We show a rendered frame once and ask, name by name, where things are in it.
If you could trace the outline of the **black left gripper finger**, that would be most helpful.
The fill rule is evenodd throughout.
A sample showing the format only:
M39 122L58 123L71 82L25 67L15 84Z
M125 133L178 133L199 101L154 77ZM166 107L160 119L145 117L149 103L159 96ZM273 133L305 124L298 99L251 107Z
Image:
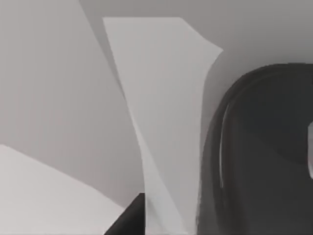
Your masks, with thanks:
M145 228L145 193L139 193L103 235L145 235Z

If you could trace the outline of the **pale grey rounded box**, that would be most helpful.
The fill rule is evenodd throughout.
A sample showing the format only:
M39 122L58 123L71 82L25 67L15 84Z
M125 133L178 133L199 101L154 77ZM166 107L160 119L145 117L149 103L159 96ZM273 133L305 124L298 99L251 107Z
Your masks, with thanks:
M308 126L308 169L310 178L313 179L313 122Z

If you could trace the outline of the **large black rounded object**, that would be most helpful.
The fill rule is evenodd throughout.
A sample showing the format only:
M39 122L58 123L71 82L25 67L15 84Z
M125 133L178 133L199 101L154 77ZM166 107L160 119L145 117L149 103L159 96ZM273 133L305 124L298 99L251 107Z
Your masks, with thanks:
M242 75L203 147L196 235L313 235L313 63Z

